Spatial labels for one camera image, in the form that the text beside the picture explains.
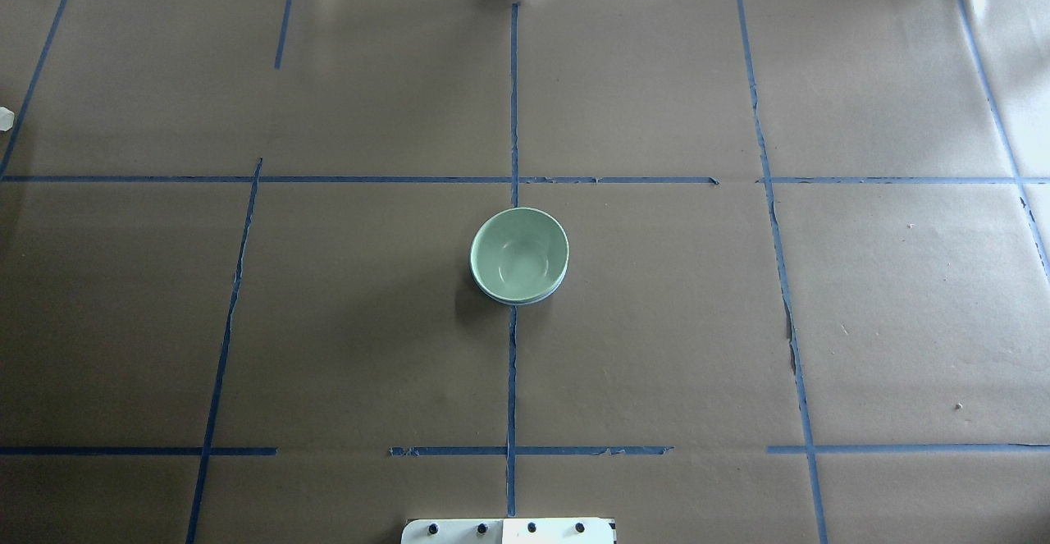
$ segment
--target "bowl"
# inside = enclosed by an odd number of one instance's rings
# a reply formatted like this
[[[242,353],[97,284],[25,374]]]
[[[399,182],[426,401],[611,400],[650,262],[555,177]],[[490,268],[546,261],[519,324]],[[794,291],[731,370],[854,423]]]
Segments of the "bowl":
[[[492,215],[470,245],[475,281],[504,305],[534,305],[550,296],[568,267],[565,230],[537,208],[510,208]]]

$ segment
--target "green bowl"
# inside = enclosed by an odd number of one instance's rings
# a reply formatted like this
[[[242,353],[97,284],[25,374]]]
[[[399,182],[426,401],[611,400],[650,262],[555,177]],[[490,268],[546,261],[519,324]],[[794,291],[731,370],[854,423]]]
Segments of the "green bowl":
[[[470,245],[470,272],[482,292],[509,306],[554,293],[569,267],[569,238],[558,219],[536,208],[492,215]]]

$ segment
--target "white object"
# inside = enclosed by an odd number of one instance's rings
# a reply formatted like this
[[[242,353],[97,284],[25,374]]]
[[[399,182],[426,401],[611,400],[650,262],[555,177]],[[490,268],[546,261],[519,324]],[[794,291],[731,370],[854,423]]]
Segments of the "white object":
[[[0,107],[0,132],[15,127],[15,111],[7,107]]]
[[[615,544],[614,525],[602,518],[414,520],[401,544]]]

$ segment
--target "white bracket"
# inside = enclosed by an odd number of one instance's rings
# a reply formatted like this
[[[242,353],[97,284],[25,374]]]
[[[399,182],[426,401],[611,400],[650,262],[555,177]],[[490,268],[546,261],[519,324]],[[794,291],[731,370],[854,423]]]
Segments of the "white bracket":
[[[616,544],[615,526],[601,518],[414,520],[401,544]]]

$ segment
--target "bowl rim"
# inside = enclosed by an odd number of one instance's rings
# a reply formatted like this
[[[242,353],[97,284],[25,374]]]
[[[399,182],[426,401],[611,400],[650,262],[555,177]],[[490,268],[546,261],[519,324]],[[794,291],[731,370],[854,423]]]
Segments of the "bowl rim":
[[[522,211],[537,212],[538,214],[544,215],[547,219],[550,219],[551,223],[554,223],[554,226],[558,227],[558,230],[559,232],[562,233],[562,238],[565,242],[565,264],[562,265],[561,271],[558,272],[558,278],[555,278],[550,286],[544,287],[544,289],[541,290],[541,292],[538,292],[536,294],[530,294],[530,296],[525,296],[522,298],[510,298],[507,296],[501,296],[501,294],[492,292],[482,281],[481,276],[478,274],[478,245],[481,234],[485,232],[485,230],[489,225],[491,225],[491,223],[496,222],[496,219],[499,219],[503,215],[508,214],[509,212],[522,212]],[[487,294],[489,298],[494,298],[494,300],[496,301],[503,302],[509,306],[528,306],[534,302],[539,302],[544,298],[547,298],[548,296],[553,294],[554,290],[558,290],[558,288],[562,285],[562,280],[565,279],[565,274],[569,268],[569,251],[570,251],[569,236],[565,233],[565,229],[562,227],[562,223],[559,223],[558,218],[553,217],[553,215],[550,215],[548,214],[548,212],[544,212],[543,210],[538,210],[537,208],[528,208],[526,207],[526,205],[521,205],[521,207],[518,208],[507,208],[507,210],[503,210],[502,212],[497,212],[497,214],[491,215],[490,218],[485,219],[485,223],[481,225],[481,227],[478,229],[478,232],[474,234],[474,240],[470,242],[470,274],[474,276],[474,281],[478,285],[478,287],[481,288],[481,291]]]

